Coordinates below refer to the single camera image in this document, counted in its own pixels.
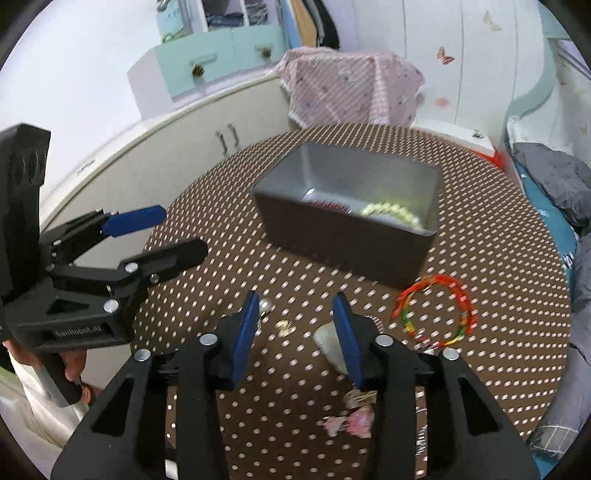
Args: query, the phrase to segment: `brown polka dot tablecloth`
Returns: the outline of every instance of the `brown polka dot tablecloth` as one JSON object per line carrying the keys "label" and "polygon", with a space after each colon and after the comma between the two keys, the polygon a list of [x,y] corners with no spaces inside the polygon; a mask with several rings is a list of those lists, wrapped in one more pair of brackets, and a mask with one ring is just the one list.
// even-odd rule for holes
{"label": "brown polka dot tablecloth", "polygon": [[[212,330],[255,290],[273,310],[255,338],[245,380],[219,394],[232,478],[363,478],[369,440],[346,432],[330,438],[322,427],[324,417],[342,414],[352,384],[328,363],[313,333],[331,321],[332,297],[343,290],[354,311],[378,317],[403,340],[399,319],[389,319],[398,292],[266,240],[251,187],[305,142],[408,155],[441,167],[440,229],[422,274],[445,273],[467,284],[478,326],[459,349],[525,438],[558,388],[566,359],[569,294],[558,253],[535,209],[494,165],[412,129],[352,124],[287,133],[245,148],[195,181],[146,248],[198,236],[209,244],[209,256],[150,292],[133,348],[172,351]],[[419,293],[412,309],[415,325],[432,338],[453,334],[459,312],[448,291],[434,286]],[[281,320],[295,327],[287,336],[279,335]],[[173,389],[168,403],[166,431],[174,443]],[[419,438],[417,476],[424,474],[425,455]]]}

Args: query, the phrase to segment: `drawer knob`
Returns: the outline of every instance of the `drawer knob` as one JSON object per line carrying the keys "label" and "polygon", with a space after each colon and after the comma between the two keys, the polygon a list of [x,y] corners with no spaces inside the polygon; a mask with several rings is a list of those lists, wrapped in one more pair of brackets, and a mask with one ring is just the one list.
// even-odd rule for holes
{"label": "drawer knob", "polygon": [[193,75],[195,78],[201,78],[204,73],[205,69],[203,68],[203,65],[194,63],[193,67],[191,67],[191,75]]}

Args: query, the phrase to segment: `pink cloth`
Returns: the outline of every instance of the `pink cloth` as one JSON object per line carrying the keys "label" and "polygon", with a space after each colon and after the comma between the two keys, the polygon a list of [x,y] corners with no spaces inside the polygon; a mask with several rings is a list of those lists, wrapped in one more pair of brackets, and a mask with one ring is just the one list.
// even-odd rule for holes
{"label": "pink cloth", "polygon": [[303,128],[358,122],[410,125],[425,79],[392,53],[288,50],[275,67],[290,96],[290,118]]}

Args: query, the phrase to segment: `storage box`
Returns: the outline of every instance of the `storage box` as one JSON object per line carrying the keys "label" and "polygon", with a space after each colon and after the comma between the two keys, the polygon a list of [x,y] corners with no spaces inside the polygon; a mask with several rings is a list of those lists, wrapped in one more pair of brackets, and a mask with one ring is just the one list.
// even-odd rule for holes
{"label": "storage box", "polygon": [[[437,233],[442,184],[437,167],[414,158],[305,144],[270,169],[253,194],[272,243],[406,288]],[[420,228],[400,217],[362,214],[384,203],[412,213]]]}

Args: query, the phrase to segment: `drawer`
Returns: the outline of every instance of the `drawer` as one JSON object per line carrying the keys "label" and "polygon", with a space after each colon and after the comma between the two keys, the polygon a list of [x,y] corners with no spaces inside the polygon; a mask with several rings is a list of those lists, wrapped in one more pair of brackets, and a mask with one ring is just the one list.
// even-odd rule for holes
{"label": "drawer", "polygon": [[[273,65],[285,53],[285,40],[280,25],[254,25],[232,30],[240,70]],[[265,58],[265,49],[270,57]]]}
{"label": "drawer", "polygon": [[196,33],[155,50],[172,98],[239,70],[229,29]]}

